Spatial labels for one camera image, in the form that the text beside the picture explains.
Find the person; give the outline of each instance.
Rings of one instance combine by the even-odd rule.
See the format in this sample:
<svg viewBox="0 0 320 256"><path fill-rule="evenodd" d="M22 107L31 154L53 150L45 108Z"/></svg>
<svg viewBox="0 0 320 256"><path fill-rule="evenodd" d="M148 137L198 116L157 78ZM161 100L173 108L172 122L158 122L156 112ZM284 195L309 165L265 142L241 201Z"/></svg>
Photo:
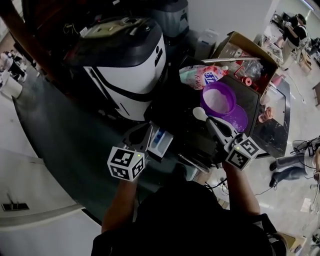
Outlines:
<svg viewBox="0 0 320 256"><path fill-rule="evenodd" d="M37 63L36 61L25 51L25 49L16 41L16 39L13 36L13 39L15 41L13 47L22 55L24 56L30 63L32 67L36 67Z"/></svg>
<svg viewBox="0 0 320 256"><path fill-rule="evenodd" d="M300 41L307 37L307 29L305 27L307 24L306 19L301 14L298 14L296 18L298 21L298 25L296 27L293 28L288 24L285 25L288 29L288 35L282 47L284 64L287 62L291 52L299 47Z"/></svg>
<svg viewBox="0 0 320 256"><path fill-rule="evenodd" d="M311 49L308 52L308 54L311 56L315 54L320 49L320 38L317 37L315 39L311 39Z"/></svg>
<svg viewBox="0 0 320 256"><path fill-rule="evenodd" d="M9 57L5 52L0 54L0 59L3 61L3 67L13 73L14 75L20 75L25 77L25 72L20 69L20 67L15 63L12 57Z"/></svg>
<svg viewBox="0 0 320 256"><path fill-rule="evenodd" d="M18 56L18 54L13 49L10 51L10 54L12 55L12 58L15 62L20 62L22 60L22 58Z"/></svg>
<svg viewBox="0 0 320 256"><path fill-rule="evenodd" d="M291 23L291 27L295 28L298 26L298 17L303 17L300 13L296 14L295 16L292 16L287 22ZM275 45L279 48L282 48L282 44L284 41L288 38L289 30L287 27L284 27L283 34L280 36L277 41L275 42Z"/></svg>
<svg viewBox="0 0 320 256"><path fill-rule="evenodd" d="M185 167L177 164L175 178L141 202L135 222L137 181L121 180L91 256L274 255L268 236L277 231L266 214L260 215L245 172L227 163L223 168L230 210L206 187L186 181Z"/></svg>
<svg viewBox="0 0 320 256"><path fill-rule="evenodd" d="M9 58L11 58L11 59L13 59L14 58L14 56L11 54L11 52L9 52L9 51L4 51L3 52L4 54L6 54Z"/></svg>
<svg viewBox="0 0 320 256"><path fill-rule="evenodd" d="M298 152L296 155L276 159L270 164L270 171L286 168L280 172L274 172L269 186L272 188L283 180L293 181L305 176L314 176L315 171L320 171L320 147L313 156L309 156L309 150Z"/></svg>

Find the sneaker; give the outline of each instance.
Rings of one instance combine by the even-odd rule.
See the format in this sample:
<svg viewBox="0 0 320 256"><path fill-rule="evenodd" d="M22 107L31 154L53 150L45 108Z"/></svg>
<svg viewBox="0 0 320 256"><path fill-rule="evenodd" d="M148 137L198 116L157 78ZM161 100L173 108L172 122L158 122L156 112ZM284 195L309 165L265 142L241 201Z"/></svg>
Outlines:
<svg viewBox="0 0 320 256"><path fill-rule="evenodd" d="M275 169L277 169L277 163L276 163L276 162L273 162L273 163L270 164L269 170L272 172L272 171L274 171Z"/></svg>
<svg viewBox="0 0 320 256"><path fill-rule="evenodd" d="M272 177L272 178L271 178L271 181L270 181L270 183L269 183L269 187L270 187L270 188L274 188L274 187L277 186L277 185L278 185L278 182L275 180L274 177Z"/></svg>

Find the black shirt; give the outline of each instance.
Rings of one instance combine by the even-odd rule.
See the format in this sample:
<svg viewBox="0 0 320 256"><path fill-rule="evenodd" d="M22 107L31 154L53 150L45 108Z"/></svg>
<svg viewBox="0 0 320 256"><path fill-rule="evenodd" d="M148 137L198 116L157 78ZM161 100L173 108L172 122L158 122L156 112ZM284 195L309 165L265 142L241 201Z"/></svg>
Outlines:
<svg viewBox="0 0 320 256"><path fill-rule="evenodd" d="M299 42L300 40L304 39L307 37L307 33L305 28L303 28L302 26L296 26L293 29L293 32L296 33L296 35L298 36L297 38L295 38L290 31L288 32L288 39L290 40L291 43L293 43L296 47L299 47Z"/></svg>
<svg viewBox="0 0 320 256"><path fill-rule="evenodd" d="M291 23L291 27L295 28L296 26L298 26L298 18L297 16L293 16L291 17L288 22Z"/></svg>
<svg viewBox="0 0 320 256"><path fill-rule="evenodd" d="M207 188L185 181L147 197L135 222L97 236L91 256L273 255L266 230L254 224L261 216L225 210Z"/></svg>

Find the cardboard box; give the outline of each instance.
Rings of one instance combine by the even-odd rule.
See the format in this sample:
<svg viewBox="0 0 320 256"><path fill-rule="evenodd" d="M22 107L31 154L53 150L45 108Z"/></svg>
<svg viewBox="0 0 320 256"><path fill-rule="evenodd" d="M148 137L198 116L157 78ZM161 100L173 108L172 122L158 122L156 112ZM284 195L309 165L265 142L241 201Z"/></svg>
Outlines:
<svg viewBox="0 0 320 256"><path fill-rule="evenodd" d="M228 37L219 44L211 58L219 58L227 43L231 43L240 47L252 57L260 58L260 62L266 69L267 74L266 77L261 77L258 81L256 81L256 84L259 87L257 92L262 95L276 73L276 70L278 69L277 63L260 46L235 31L229 33Z"/></svg>

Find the container lid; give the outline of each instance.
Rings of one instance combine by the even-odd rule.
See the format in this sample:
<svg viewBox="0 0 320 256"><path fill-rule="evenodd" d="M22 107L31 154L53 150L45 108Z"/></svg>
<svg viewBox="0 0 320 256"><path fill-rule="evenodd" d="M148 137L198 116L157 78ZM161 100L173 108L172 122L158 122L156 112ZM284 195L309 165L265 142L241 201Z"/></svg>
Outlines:
<svg viewBox="0 0 320 256"><path fill-rule="evenodd" d="M132 26L107 37L81 38L76 46L67 53L64 60L71 67L128 68L138 66L154 52L161 39L162 30L150 18L138 25L135 35L130 35L133 29Z"/></svg>
<svg viewBox="0 0 320 256"><path fill-rule="evenodd" d="M243 132L248 125L247 113L239 105L236 105L234 111L226 116L223 116L222 119L229 122L237 132Z"/></svg>

